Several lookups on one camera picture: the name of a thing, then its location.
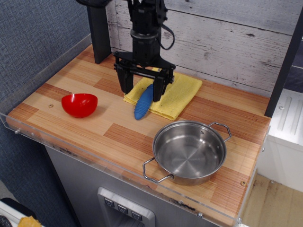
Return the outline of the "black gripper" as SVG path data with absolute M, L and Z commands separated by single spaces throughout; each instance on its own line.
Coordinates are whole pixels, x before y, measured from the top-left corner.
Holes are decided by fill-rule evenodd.
M 131 52 L 114 52 L 115 70 L 121 90 L 128 94 L 134 87 L 134 75 L 154 79 L 153 101 L 158 102 L 165 93 L 166 87 L 174 80 L 175 65 L 160 56 L 160 34 L 132 34 L 133 49 Z

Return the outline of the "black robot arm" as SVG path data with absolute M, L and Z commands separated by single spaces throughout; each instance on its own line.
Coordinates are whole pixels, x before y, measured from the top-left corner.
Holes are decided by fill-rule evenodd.
M 153 79 L 153 100 L 158 102 L 168 84 L 174 81 L 176 66 L 160 56 L 161 32 L 171 31 L 164 25 L 167 8 L 162 0 L 129 0 L 133 39 L 131 52 L 114 52 L 114 64 L 121 90 L 128 94 L 134 87 L 134 75 Z

